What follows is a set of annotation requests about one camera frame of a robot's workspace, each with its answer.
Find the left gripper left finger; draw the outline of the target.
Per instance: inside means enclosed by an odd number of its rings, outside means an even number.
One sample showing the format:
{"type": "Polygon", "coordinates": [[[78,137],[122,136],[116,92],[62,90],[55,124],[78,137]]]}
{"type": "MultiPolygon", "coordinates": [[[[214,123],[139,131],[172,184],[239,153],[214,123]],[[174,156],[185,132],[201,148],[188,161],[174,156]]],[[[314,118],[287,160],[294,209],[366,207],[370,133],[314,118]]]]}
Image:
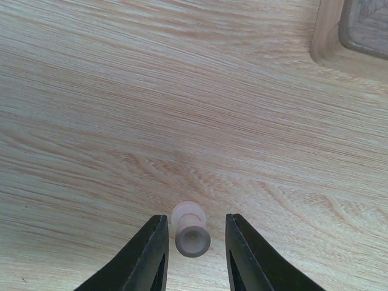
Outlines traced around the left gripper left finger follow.
{"type": "Polygon", "coordinates": [[[166,289],[169,229],[165,215],[153,215],[103,268],[77,290],[166,289]]]}

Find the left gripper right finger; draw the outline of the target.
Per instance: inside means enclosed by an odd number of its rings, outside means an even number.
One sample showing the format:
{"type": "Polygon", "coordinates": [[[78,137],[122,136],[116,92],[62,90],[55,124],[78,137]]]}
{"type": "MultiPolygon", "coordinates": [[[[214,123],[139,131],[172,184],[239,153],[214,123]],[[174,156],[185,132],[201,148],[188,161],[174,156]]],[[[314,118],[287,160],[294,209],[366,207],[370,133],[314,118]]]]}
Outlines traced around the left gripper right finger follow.
{"type": "Polygon", "coordinates": [[[324,290],[238,213],[226,215],[225,244],[231,290],[324,290]]]}

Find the white piece table small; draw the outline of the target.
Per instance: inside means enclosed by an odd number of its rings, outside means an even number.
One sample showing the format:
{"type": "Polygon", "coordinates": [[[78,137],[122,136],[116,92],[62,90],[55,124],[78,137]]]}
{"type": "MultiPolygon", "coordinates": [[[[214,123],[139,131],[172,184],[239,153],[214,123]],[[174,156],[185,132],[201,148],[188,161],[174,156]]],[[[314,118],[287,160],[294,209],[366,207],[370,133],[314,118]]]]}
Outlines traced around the white piece table small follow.
{"type": "Polygon", "coordinates": [[[206,222],[205,212],[195,202],[184,201],[173,209],[171,223],[175,230],[175,245],[180,254],[197,258],[208,251],[211,238],[206,222]]]}

